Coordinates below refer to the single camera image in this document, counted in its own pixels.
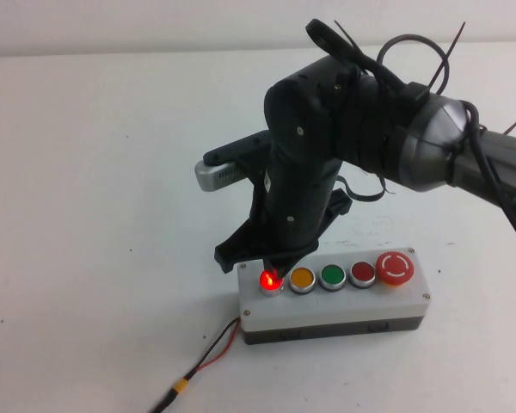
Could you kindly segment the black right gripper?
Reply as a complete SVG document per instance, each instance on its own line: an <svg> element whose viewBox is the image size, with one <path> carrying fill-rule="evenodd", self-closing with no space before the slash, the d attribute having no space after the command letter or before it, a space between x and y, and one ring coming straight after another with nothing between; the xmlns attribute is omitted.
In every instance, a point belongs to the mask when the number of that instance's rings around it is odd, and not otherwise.
<svg viewBox="0 0 516 413"><path fill-rule="evenodd" d="M282 280L315 251L319 237L352 201L333 190L341 160L313 157L298 161L279 148L270 150L262 182L255 186L249 218L215 248L225 273L239 262L262 260L274 280Z"/></svg>

